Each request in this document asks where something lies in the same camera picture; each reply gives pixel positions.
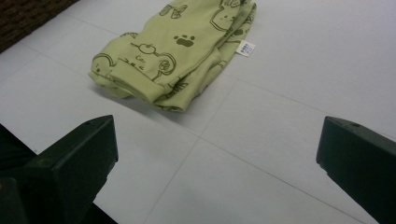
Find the clothing tag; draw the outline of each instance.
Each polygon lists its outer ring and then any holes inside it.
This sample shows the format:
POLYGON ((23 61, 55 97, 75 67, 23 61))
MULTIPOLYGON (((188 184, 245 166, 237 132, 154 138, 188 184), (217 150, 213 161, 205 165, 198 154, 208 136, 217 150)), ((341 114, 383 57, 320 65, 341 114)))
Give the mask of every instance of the clothing tag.
POLYGON ((239 54, 242 54, 245 57, 250 56, 250 54, 253 52, 253 50, 256 48, 256 45, 251 44, 245 40, 241 40, 241 43, 239 44, 238 49, 236 49, 236 52, 239 54))

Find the green pants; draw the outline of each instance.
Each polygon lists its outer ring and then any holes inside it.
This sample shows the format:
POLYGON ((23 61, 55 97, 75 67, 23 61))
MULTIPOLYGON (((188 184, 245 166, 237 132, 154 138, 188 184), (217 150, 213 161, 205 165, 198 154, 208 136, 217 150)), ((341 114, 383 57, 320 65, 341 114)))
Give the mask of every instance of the green pants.
POLYGON ((111 96, 185 111, 231 60, 255 13, 250 0, 175 0, 140 34, 111 40, 89 76, 111 96))

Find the brown wicker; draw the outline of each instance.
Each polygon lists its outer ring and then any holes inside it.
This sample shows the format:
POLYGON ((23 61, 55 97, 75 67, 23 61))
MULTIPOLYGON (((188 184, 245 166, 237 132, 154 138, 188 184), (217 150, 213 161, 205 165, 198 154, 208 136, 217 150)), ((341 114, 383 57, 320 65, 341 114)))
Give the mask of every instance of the brown wicker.
POLYGON ((0 53, 78 0, 0 0, 0 53))

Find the garment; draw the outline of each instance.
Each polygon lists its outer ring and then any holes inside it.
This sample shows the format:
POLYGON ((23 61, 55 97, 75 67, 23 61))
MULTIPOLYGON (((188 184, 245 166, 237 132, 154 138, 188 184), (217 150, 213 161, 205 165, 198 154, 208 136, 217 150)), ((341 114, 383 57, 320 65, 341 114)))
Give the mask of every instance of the garment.
POLYGON ((140 34, 111 40, 89 76, 111 96, 185 111, 231 60, 255 13, 250 0, 175 0, 140 34))

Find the white surface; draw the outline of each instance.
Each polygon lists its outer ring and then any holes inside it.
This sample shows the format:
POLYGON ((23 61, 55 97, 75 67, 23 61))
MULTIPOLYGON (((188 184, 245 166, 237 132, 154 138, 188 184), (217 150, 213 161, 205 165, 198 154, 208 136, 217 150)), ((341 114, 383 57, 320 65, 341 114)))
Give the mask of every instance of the white surface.
POLYGON ((112 114, 120 161, 95 202, 119 223, 376 223, 315 162, 327 115, 396 139, 396 3, 258 0, 247 41, 183 114, 86 75, 168 1, 80 0, 0 55, 0 122, 36 153, 112 114))

